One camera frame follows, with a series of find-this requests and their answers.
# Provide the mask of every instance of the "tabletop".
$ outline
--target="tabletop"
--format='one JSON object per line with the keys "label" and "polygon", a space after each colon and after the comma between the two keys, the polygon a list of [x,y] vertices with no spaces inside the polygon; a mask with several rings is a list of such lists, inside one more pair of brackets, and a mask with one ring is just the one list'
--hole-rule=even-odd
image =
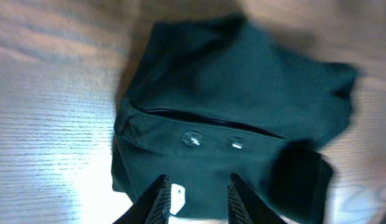
{"label": "tabletop", "polygon": [[231,12],[286,47],[361,69],[352,124],[321,151],[337,171],[325,222],[379,223],[386,0],[0,0],[0,223],[111,223],[124,213],[131,202],[111,189],[113,123],[152,24]]}

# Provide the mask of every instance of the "wood grain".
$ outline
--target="wood grain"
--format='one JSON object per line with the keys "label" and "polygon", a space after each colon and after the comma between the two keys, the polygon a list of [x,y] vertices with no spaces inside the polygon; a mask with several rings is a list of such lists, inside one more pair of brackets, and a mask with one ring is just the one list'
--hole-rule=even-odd
{"label": "wood grain", "polygon": [[113,122],[153,22],[236,11],[281,44],[362,69],[352,125],[323,151],[338,170],[326,222],[378,223],[386,0],[0,0],[0,223],[117,219],[131,202],[111,190]]}

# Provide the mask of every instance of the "snap button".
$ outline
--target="snap button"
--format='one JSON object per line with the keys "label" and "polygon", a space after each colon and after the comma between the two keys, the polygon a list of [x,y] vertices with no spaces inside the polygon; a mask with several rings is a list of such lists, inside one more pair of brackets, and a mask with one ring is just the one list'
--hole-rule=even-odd
{"label": "snap button", "polygon": [[201,145],[203,136],[198,132],[188,131],[183,135],[182,141],[188,146],[197,147]]}
{"label": "snap button", "polygon": [[228,145],[234,149],[242,149],[243,148],[243,143],[242,143],[242,138],[234,137],[230,138],[228,141]]}

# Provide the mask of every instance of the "white patch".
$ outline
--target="white patch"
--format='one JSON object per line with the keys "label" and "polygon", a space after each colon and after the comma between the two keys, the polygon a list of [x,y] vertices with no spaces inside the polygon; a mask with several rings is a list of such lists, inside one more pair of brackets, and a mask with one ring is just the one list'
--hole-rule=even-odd
{"label": "white patch", "polygon": [[185,205],[185,192],[186,189],[183,186],[171,185],[171,209],[169,212],[172,215],[176,215]]}

